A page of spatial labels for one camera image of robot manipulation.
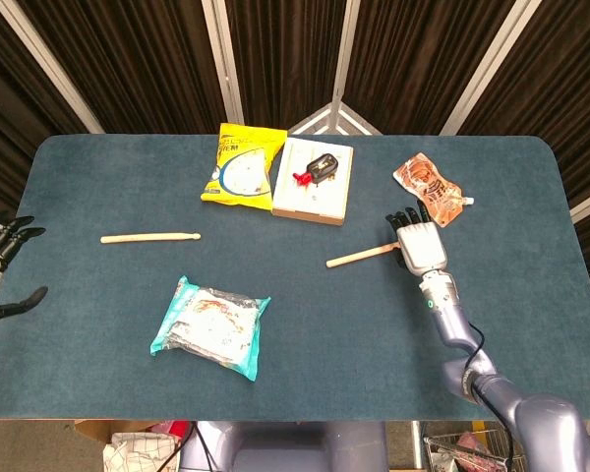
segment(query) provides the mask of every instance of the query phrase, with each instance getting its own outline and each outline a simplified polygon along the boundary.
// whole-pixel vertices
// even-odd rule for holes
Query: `wooden drumstick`
[[[342,266],[344,264],[353,263],[355,261],[360,261],[362,259],[370,258],[372,256],[377,256],[379,254],[389,253],[394,249],[399,249],[400,243],[389,243],[385,244],[384,246],[378,246],[377,248],[368,249],[366,251],[361,251],[360,253],[354,253],[347,256],[343,256],[342,258],[332,259],[330,261],[325,262],[325,266],[328,268]]]
[[[102,244],[112,243],[138,243],[143,241],[185,241],[188,239],[201,239],[199,233],[143,233],[143,234],[119,234],[116,236],[102,236]]]

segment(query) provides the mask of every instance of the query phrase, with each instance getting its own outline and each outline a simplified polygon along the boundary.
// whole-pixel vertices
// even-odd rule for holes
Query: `orange snack pouch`
[[[421,152],[398,167],[393,178],[426,205],[431,218],[441,227],[453,221],[463,211],[463,205],[473,202],[462,197],[459,186],[445,180]]]

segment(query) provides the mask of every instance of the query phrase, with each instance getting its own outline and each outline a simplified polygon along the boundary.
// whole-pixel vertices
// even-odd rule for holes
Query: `cardboard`
[[[111,443],[111,435],[114,433],[137,433],[157,423],[161,421],[75,420],[75,430],[91,440],[108,444]]]

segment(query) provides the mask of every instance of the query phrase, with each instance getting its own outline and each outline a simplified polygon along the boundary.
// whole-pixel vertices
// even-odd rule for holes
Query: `packaged food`
[[[432,452],[431,467],[433,472],[459,472],[454,457],[447,452]]]
[[[260,317],[269,301],[270,297],[255,299],[200,287],[183,276],[150,354],[181,347],[254,381],[260,351]]]
[[[487,447],[478,440],[473,433],[463,433],[457,445],[465,447],[467,449],[473,449],[483,454],[490,454]],[[456,460],[459,465],[466,472],[505,472],[505,468],[495,461],[484,459],[475,454],[467,452],[457,452]]]
[[[461,195],[458,185],[445,180],[433,162],[421,152],[398,167],[393,178],[426,205],[431,218],[441,227],[453,221],[464,205],[474,203],[474,199]]]
[[[216,167],[201,200],[271,210],[268,171],[285,141],[283,130],[220,125]]]

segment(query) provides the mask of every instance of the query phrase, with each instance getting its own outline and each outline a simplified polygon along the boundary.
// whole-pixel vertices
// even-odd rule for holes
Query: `blue felt surface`
[[[590,282],[551,150],[528,137],[319,139],[354,147],[342,227],[202,203],[216,136],[46,141],[19,214],[47,232],[24,246],[0,296],[49,292],[34,312],[0,322],[0,417],[487,417],[443,388],[440,364],[456,353],[393,256],[325,268],[392,240],[384,215],[414,200],[391,172],[423,151],[476,199],[442,239],[491,357],[524,389],[562,395],[590,418]],[[98,242],[150,231],[203,238]],[[181,350],[149,356],[183,274],[272,297],[255,383]]]

